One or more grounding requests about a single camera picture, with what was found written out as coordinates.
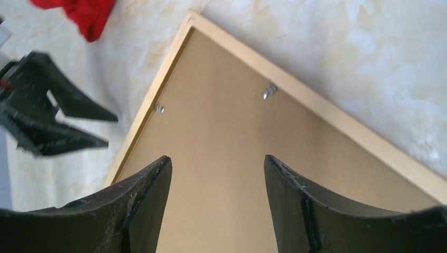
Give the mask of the wooden picture frame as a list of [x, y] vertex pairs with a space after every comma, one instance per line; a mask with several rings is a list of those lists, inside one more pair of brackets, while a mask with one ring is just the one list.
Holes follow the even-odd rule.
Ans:
[[446, 204], [446, 179], [441, 175], [411, 158], [408, 154], [309, 88], [301, 80], [283, 70], [193, 9], [188, 10], [186, 17], [180, 25], [110, 167], [109, 173], [105, 177], [103, 188], [117, 182], [146, 122], [151, 114], [155, 112], [165, 85], [176, 67], [184, 48], [187, 46], [191, 34], [195, 30], [201, 32], [264, 78], [270, 80], [278, 89], [293, 97], [297, 102], [348, 136], [370, 154], [376, 156], [387, 164], [391, 170], [414, 184], [433, 200], [439, 204]]

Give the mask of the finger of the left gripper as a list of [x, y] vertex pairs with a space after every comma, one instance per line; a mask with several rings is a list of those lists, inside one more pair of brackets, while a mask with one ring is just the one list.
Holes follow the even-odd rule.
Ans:
[[36, 68], [38, 74], [43, 75], [44, 85], [52, 93], [64, 115], [98, 121], [119, 121], [114, 113], [95, 103], [79, 90], [57, 67], [49, 54], [32, 51], [24, 60], [30, 67]]
[[59, 123], [35, 108], [1, 105], [1, 125], [17, 141], [17, 147], [35, 156], [49, 157], [88, 148], [107, 148], [106, 140]]

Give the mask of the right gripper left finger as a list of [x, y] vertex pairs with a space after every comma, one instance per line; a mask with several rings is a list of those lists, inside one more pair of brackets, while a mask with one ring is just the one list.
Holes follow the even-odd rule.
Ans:
[[1, 252], [156, 252], [172, 178], [162, 156], [60, 208], [1, 210]]

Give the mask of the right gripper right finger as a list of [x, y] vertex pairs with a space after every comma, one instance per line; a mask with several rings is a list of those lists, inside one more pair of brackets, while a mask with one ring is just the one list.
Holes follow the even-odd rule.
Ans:
[[366, 205], [264, 161], [279, 252], [446, 252], [446, 206], [401, 213]]

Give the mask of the brown backing board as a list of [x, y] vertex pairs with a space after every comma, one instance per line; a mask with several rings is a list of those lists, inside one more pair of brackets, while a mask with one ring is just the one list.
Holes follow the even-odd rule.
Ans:
[[265, 183], [273, 155], [354, 201], [409, 213], [439, 206], [384, 162], [198, 31], [121, 178], [157, 158], [172, 180], [157, 252], [279, 252]]

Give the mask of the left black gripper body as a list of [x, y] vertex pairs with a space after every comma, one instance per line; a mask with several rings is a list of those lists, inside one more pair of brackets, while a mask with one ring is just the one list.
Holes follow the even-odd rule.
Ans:
[[60, 90], [57, 72], [46, 52], [30, 52], [18, 61], [9, 61], [1, 69], [1, 119], [16, 112], [37, 112], [38, 117], [54, 119], [60, 107], [52, 104], [47, 93]]

